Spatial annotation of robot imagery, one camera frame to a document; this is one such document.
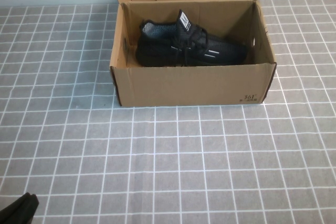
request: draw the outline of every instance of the shoe box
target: shoe box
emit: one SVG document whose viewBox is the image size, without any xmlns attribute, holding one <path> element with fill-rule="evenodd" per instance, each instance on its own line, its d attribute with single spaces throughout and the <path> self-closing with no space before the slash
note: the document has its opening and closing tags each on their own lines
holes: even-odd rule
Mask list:
<svg viewBox="0 0 336 224">
<path fill-rule="evenodd" d="M 262 103 L 276 60 L 258 0 L 118 0 L 110 71 L 122 106 Z M 142 67 L 135 59 L 144 20 L 175 22 L 182 9 L 209 34 L 249 48 L 236 66 Z"/>
</svg>

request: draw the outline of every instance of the shoelace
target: shoelace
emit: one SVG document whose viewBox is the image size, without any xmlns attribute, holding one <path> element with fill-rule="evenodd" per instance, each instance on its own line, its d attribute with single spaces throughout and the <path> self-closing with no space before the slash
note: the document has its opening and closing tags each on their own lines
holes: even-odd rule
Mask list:
<svg viewBox="0 0 336 224">
<path fill-rule="evenodd" d="M 203 48 L 203 51 L 199 54 L 205 54 L 205 52 L 208 50 L 209 40 L 208 40 L 208 32 L 200 27 L 199 25 L 195 25 L 196 29 L 193 31 L 193 33 L 190 35 L 188 40 L 182 41 L 182 40 L 176 40 L 175 44 L 177 45 L 177 51 L 175 54 L 175 66 L 178 62 L 178 56 L 180 54 L 180 51 L 183 52 L 183 58 L 184 62 L 182 66 L 187 67 L 188 66 L 188 49 L 192 49 L 193 47 L 199 47 Z M 193 38 L 196 33 L 199 33 L 197 38 Z M 205 44 L 198 42 L 198 40 L 202 37 L 202 34 L 205 34 Z"/>
</svg>

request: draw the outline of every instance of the sneaker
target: sneaker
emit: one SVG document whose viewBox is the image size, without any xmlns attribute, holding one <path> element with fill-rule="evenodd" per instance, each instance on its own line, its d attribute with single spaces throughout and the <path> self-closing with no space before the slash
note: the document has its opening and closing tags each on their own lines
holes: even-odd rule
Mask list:
<svg viewBox="0 0 336 224">
<path fill-rule="evenodd" d="M 246 46 L 208 34 L 182 10 L 174 23 L 148 20 L 140 29 L 135 56 L 145 67 L 239 65 L 247 56 Z"/>
</svg>

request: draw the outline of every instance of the white logo tag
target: white logo tag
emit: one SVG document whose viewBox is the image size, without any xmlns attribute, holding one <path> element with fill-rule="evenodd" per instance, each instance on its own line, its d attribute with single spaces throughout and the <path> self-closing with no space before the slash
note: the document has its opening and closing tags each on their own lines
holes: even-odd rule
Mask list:
<svg viewBox="0 0 336 224">
<path fill-rule="evenodd" d="M 189 28 L 190 28 L 190 23 L 189 23 L 189 19 L 187 18 L 187 16 L 184 14 L 184 12 L 181 13 L 181 16 L 180 16 L 180 21 L 182 22 L 184 28 L 189 31 Z"/>
</svg>

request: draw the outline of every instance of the shoe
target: shoe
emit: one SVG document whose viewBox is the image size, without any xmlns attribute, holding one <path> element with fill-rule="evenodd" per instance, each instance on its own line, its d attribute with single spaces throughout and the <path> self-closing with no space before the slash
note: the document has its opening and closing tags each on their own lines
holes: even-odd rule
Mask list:
<svg viewBox="0 0 336 224">
<path fill-rule="evenodd" d="M 38 204 L 35 194 L 24 194 L 0 211 L 0 224 L 31 224 Z"/>
<path fill-rule="evenodd" d="M 147 20 L 140 29 L 135 56 L 145 67 L 239 65 L 247 56 L 246 46 L 208 34 L 182 10 L 174 23 Z"/>
</svg>

